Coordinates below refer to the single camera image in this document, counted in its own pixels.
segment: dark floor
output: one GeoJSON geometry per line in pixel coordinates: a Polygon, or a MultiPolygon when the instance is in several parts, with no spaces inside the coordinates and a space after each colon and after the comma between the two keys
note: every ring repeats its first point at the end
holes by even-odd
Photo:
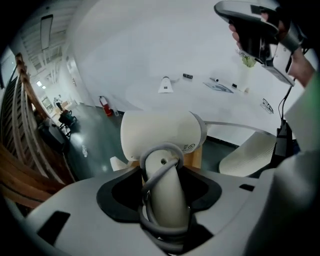
{"type": "MultiPolygon", "coordinates": [[[[73,109],[72,115],[77,118],[77,123],[71,128],[67,159],[79,180],[112,172],[111,157],[127,162],[120,141],[120,116],[107,117],[102,108],[83,104],[73,109]],[[83,145],[87,157],[82,153],[83,145]]],[[[233,147],[207,140],[203,144],[202,169],[217,172],[219,162],[233,150],[233,147]]]]}

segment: wooden railing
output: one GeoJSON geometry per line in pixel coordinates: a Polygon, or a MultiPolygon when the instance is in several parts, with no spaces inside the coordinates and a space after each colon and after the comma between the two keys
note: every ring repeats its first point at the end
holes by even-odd
{"type": "Polygon", "coordinates": [[[35,208],[74,179],[64,157],[39,134],[32,106],[42,120],[48,116],[34,94],[20,54],[16,62],[19,77],[9,80],[1,105],[0,189],[12,201],[35,208]]]}

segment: gray cable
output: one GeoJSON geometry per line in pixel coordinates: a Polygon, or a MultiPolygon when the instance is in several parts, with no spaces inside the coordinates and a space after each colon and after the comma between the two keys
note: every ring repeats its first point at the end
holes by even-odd
{"type": "Polygon", "coordinates": [[[163,251],[171,254],[177,254],[183,251],[183,244],[177,243],[183,243],[183,238],[185,237],[184,235],[188,231],[188,226],[164,227],[158,225],[148,195],[149,191],[158,183],[158,181],[164,176],[164,174],[167,173],[167,171],[169,171],[175,165],[177,170],[184,165],[184,154],[178,146],[169,142],[165,142],[161,145],[151,147],[140,157],[140,167],[142,169],[142,176],[145,181],[145,184],[141,189],[141,193],[143,202],[145,203],[146,207],[146,214],[148,217],[148,219],[145,218],[143,214],[143,207],[140,206],[138,208],[140,222],[146,229],[145,232],[151,238],[151,240],[163,251]],[[169,162],[164,164],[159,170],[157,170],[156,173],[152,176],[152,178],[148,180],[146,173],[146,159],[152,152],[157,150],[171,150],[177,154],[179,160],[176,158],[170,160],[169,162]]]}

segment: fire extinguisher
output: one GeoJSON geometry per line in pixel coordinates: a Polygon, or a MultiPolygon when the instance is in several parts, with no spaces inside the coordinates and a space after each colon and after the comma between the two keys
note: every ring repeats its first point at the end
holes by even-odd
{"type": "Polygon", "coordinates": [[[109,107],[109,104],[108,104],[108,101],[107,101],[106,97],[105,96],[99,96],[99,101],[100,101],[100,104],[103,107],[104,112],[106,113],[106,115],[108,117],[111,117],[112,116],[112,111],[111,111],[111,109],[109,107]]]}

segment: green plant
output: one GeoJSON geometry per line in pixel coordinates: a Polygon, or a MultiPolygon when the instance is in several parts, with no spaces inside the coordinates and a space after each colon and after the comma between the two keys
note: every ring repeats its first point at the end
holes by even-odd
{"type": "Polygon", "coordinates": [[[248,68],[252,68],[256,64],[257,61],[253,57],[246,55],[242,50],[235,51],[241,57],[243,64],[248,68]]]}

